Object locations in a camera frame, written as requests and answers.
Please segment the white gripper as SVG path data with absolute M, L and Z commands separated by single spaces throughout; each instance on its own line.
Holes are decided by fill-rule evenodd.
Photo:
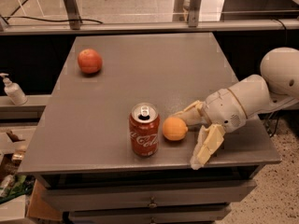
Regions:
M 241 104 L 228 89 L 210 94 L 204 102 L 195 101 L 183 110 L 173 114 L 187 126 L 211 124 L 200 128 L 197 144 L 190 159 L 193 170 L 206 165 L 224 141 L 225 132 L 232 133 L 246 124 L 247 116 Z

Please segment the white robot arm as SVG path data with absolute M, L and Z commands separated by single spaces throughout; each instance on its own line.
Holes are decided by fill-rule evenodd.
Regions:
M 248 119 L 299 103 L 299 50 L 277 48 L 267 52 L 260 73 L 195 101 L 176 116 L 186 125 L 206 123 L 199 131 L 190 159 L 194 170 L 205 166 L 220 148 L 227 133 L 243 127 Z

